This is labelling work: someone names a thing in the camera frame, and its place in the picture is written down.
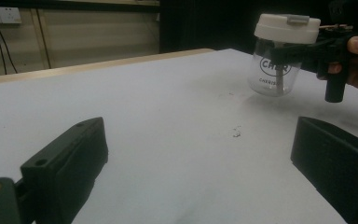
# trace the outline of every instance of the wooden panel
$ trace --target wooden panel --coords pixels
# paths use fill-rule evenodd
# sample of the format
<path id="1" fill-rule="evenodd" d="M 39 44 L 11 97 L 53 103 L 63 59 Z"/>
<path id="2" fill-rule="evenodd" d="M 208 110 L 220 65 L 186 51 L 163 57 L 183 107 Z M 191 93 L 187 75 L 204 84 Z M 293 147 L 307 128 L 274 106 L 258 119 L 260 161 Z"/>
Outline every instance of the wooden panel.
<path id="1" fill-rule="evenodd" d="M 60 0 L 67 2 L 114 3 L 126 5 L 158 6 L 159 0 Z"/>
<path id="2" fill-rule="evenodd" d="M 69 66 L 64 68 L 47 69 L 47 70 L 41 70 L 41 71 L 35 71 L 29 73 L 16 74 L 13 76 L 0 76 L 0 83 L 9 82 L 9 81 L 19 81 L 19 80 L 25 80 L 30 78 L 71 75 L 76 72 L 84 72 L 93 69 L 120 66 L 125 64 L 132 64 L 132 63 L 144 63 L 144 62 L 150 62 L 155 60 L 171 59 L 171 58 L 184 57 L 194 54 L 202 54 L 212 51 L 213 51 L 212 49 L 193 49 L 193 50 L 186 50 L 186 51 L 177 51 L 173 53 L 155 54 L 155 55 L 148 55 L 143 57 L 115 60 L 110 62 L 88 63 L 88 64 L 81 64 L 81 65 Z"/>
<path id="3" fill-rule="evenodd" d="M 44 10 L 52 67 L 158 53 L 157 14 Z"/>

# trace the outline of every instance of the printed logo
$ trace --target printed logo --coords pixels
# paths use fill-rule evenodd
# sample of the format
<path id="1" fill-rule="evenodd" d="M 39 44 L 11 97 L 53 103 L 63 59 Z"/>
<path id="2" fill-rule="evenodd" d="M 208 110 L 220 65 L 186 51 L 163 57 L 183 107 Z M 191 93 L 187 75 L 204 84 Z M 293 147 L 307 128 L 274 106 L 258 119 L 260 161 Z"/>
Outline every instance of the printed logo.
<path id="1" fill-rule="evenodd" d="M 283 70 L 283 75 L 286 75 L 290 72 L 292 66 L 290 66 L 289 64 L 275 65 L 274 63 L 271 62 L 270 59 L 263 58 L 260 61 L 260 68 L 261 71 L 263 71 L 266 75 L 269 75 L 271 77 L 276 77 L 277 71 Z"/>

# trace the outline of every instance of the white lid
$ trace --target white lid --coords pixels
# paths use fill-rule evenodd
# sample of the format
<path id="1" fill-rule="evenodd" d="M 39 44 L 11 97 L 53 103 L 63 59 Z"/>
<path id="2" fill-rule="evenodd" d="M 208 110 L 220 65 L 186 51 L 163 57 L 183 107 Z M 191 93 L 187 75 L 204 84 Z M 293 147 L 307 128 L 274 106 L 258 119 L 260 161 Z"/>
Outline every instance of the white lid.
<path id="1" fill-rule="evenodd" d="M 308 16 L 261 14 L 255 36 L 292 44 L 313 44 L 321 20 Z"/>

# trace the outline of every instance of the clear plastic cup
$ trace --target clear plastic cup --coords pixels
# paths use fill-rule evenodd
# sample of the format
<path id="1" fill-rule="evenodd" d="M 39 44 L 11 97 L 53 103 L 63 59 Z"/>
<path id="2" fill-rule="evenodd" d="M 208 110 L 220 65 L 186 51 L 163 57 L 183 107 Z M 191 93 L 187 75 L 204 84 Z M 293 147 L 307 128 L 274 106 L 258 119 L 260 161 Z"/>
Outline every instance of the clear plastic cup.
<path id="1" fill-rule="evenodd" d="M 301 63 L 276 65 L 269 59 L 269 51 L 282 46 L 282 42 L 258 38 L 248 76 L 252 90 L 268 96 L 283 96 L 292 90 Z"/>
<path id="2" fill-rule="evenodd" d="M 255 36 L 258 39 L 248 71 L 249 86 L 268 96 L 283 96 L 289 93 L 301 63 L 277 65 L 270 59 L 270 51 L 287 45 L 315 43 L 320 22 L 308 16 L 262 14 L 255 28 Z"/>

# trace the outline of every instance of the dark background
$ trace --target dark background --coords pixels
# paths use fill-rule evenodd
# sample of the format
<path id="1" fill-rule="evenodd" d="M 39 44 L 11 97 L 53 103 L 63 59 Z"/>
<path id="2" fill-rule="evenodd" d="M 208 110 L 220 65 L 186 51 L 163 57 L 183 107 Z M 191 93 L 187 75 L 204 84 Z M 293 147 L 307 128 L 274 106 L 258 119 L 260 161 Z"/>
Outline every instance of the dark background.
<path id="1" fill-rule="evenodd" d="M 160 52 L 237 49 L 253 53 L 261 13 L 308 15 L 330 24 L 328 0 L 160 0 Z"/>

